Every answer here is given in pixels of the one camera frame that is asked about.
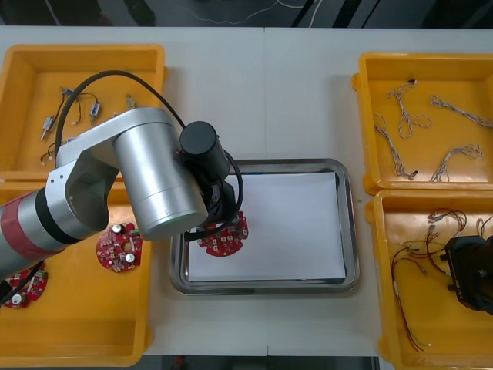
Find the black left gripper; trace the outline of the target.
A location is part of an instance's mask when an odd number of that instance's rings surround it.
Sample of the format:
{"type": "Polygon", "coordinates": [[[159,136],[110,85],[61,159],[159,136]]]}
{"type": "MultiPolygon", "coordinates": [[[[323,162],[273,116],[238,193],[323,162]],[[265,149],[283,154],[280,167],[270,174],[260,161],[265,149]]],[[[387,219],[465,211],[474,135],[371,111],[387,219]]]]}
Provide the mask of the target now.
{"type": "MultiPolygon", "coordinates": [[[[201,227],[207,227],[210,224],[220,224],[229,220],[230,215],[235,209],[235,193],[233,187],[225,180],[217,180],[216,182],[200,181],[200,190],[203,202],[207,209],[207,218],[201,227]]],[[[240,226],[240,216],[236,215],[230,223],[231,227],[240,226]]],[[[185,241],[196,241],[202,237],[201,232],[185,233],[185,241]]]]}

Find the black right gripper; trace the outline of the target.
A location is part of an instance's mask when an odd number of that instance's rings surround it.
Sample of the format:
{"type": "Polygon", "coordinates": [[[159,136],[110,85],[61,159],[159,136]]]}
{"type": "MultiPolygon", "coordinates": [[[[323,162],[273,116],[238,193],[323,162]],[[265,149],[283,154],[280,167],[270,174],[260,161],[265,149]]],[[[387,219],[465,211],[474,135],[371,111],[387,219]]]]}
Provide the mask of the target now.
{"type": "Polygon", "coordinates": [[[492,237],[466,236],[451,238],[441,256],[448,262],[458,301],[473,311],[492,313],[492,237]]]}

